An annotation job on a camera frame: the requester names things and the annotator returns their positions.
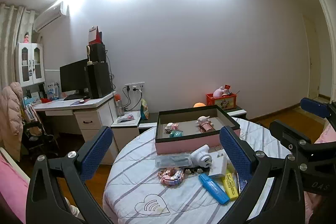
jacket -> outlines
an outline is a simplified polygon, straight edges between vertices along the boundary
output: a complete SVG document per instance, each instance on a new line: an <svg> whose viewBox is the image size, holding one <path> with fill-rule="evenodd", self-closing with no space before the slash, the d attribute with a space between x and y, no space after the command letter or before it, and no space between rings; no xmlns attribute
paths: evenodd
<svg viewBox="0 0 336 224"><path fill-rule="evenodd" d="M20 161L23 132L20 101L22 101L20 83L13 82L10 86L4 87L0 94L0 139L3 140L7 152L17 161Z"/></svg>

cabinet glass panel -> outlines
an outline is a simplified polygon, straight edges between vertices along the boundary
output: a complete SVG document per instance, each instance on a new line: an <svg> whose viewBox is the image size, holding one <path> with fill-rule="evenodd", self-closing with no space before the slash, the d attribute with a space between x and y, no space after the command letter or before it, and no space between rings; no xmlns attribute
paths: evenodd
<svg viewBox="0 0 336 224"><path fill-rule="evenodd" d="M22 59L22 79L24 82L29 81L29 70L28 70L28 49L23 48L21 51L21 59Z"/></svg>
<svg viewBox="0 0 336 224"><path fill-rule="evenodd" d="M40 49L34 49L34 66L35 66L35 77L36 79L42 78L41 74L41 62L40 62Z"/></svg>

black speaker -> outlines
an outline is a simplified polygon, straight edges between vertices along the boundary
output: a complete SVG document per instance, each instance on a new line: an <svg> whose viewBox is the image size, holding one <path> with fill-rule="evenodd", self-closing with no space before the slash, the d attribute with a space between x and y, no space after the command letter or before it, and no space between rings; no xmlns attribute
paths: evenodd
<svg viewBox="0 0 336 224"><path fill-rule="evenodd" d="M85 79L91 99L102 98L112 92L109 66L105 62L86 66Z"/></svg>
<svg viewBox="0 0 336 224"><path fill-rule="evenodd" d="M94 43L90 47L90 61L106 62L105 45L103 43Z"/></svg>

blue textured pad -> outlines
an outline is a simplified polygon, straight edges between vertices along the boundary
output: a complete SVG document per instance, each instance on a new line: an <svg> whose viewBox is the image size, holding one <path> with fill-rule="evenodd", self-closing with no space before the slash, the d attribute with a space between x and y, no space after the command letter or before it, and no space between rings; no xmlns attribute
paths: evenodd
<svg viewBox="0 0 336 224"><path fill-rule="evenodd" d="M300 102L300 106L303 110L315 114L321 118L328 118L330 116L330 112L327 106L315 100L303 98Z"/></svg>
<svg viewBox="0 0 336 224"><path fill-rule="evenodd" d="M226 127L222 127L220 130L219 139L220 144L238 172L239 179L249 182L252 178L252 163Z"/></svg>
<svg viewBox="0 0 336 224"><path fill-rule="evenodd" d="M92 179L112 140L113 132L106 128L82 161L80 177L83 182Z"/></svg>

yellow highlighter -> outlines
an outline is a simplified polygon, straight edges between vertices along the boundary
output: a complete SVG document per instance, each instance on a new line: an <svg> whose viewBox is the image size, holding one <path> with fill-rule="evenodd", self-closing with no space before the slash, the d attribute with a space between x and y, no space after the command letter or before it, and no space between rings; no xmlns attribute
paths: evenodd
<svg viewBox="0 0 336 224"><path fill-rule="evenodd" d="M237 188L228 169L226 170L225 176L222 177L222 182L225 188L225 192L230 198L230 201L236 200L238 198Z"/></svg>

